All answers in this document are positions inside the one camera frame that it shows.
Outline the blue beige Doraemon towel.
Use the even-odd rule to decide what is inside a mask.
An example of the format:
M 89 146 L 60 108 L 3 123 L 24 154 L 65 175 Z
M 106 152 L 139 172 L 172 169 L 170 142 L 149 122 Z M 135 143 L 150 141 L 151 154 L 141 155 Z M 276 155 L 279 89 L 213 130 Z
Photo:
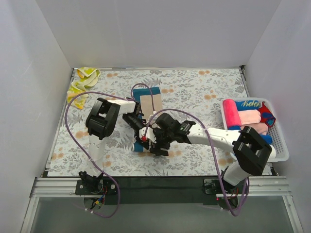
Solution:
M 140 116 L 142 119 L 146 119 L 155 112 L 163 109 L 160 88 L 155 86 L 151 87 L 150 90 L 148 88 L 138 88 L 132 91 L 134 99 L 141 105 L 141 112 L 144 114 L 144 116 Z M 149 150 L 135 140 L 133 143 L 133 152 L 149 152 Z

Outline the yellow lemon print towel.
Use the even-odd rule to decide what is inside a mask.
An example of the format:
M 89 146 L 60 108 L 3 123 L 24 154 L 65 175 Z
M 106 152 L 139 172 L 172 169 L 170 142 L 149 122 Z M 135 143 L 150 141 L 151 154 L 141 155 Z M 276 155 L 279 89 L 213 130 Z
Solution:
M 70 84 L 67 91 L 67 103 L 78 94 L 87 92 L 90 88 L 95 86 L 98 82 L 101 72 L 93 67 L 81 67 L 76 70 L 76 77 Z

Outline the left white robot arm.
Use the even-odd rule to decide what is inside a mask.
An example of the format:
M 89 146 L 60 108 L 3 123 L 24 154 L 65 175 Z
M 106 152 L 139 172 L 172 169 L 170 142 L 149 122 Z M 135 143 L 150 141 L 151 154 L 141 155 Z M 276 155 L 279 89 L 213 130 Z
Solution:
M 139 131 L 145 127 L 141 105 L 137 101 L 105 100 L 98 98 L 87 119 L 86 127 L 89 138 L 88 162 L 79 172 L 82 185 L 92 194 L 103 190 L 103 174 L 97 169 L 103 162 L 107 138 L 113 133 L 118 116 L 134 130 L 134 139 L 141 142 Z

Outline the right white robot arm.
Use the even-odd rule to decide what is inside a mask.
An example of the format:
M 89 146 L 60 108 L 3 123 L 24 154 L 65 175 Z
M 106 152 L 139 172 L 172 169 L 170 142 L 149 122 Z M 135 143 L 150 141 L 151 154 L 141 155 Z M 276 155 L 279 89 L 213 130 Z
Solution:
M 182 123 L 163 113 L 155 120 L 156 127 L 147 125 L 141 139 L 150 142 L 150 152 L 166 155 L 172 142 L 193 145 L 208 145 L 234 154 L 236 161 L 220 174 L 220 188 L 233 192 L 238 184 L 249 176 L 260 176 L 270 158 L 275 158 L 276 149 L 254 128 L 242 130 L 205 129 L 197 122 Z

